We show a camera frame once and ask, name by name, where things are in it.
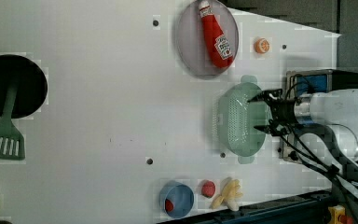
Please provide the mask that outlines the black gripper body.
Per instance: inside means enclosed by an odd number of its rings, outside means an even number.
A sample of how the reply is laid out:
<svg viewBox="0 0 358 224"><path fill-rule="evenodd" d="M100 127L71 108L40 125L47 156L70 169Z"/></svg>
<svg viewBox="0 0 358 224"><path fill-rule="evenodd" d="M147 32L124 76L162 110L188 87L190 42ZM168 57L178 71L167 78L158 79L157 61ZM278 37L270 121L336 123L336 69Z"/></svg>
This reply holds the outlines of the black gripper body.
<svg viewBox="0 0 358 224"><path fill-rule="evenodd" d="M295 99L283 99L282 89L267 90L267 101L271 111L268 121L269 133L272 136L284 136L298 124L295 116Z"/></svg>

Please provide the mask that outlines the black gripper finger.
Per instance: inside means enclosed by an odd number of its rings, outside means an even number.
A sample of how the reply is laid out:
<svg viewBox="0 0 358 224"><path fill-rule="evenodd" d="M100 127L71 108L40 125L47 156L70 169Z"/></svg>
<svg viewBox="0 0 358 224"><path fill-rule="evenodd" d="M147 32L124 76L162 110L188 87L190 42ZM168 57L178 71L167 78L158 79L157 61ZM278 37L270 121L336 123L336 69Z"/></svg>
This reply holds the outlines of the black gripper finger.
<svg viewBox="0 0 358 224"><path fill-rule="evenodd" d="M255 129L265 134L273 133L273 129L269 125L255 125Z"/></svg>
<svg viewBox="0 0 358 224"><path fill-rule="evenodd" d="M277 97L277 94L275 91L261 91L257 95L255 95L253 98L248 100L248 103L253 102L269 102L275 100Z"/></svg>

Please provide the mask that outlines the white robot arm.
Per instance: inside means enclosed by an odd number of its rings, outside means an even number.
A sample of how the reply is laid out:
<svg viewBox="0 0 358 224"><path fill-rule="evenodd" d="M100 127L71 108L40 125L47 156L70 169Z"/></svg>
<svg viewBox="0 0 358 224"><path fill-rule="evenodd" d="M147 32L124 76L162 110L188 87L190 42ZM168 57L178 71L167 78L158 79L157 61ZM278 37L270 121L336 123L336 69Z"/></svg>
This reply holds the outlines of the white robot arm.
<svg viewBox="0 0 358 224"><path fill-rule="evenodd" d="M257 126L263 132L279 134L276 127L322 126L332 131L338 148L358 161L358 89L306 93L294 99L281 98L282 89L265 90L249 100L265 102L272 114L267 126Z"/></svg>

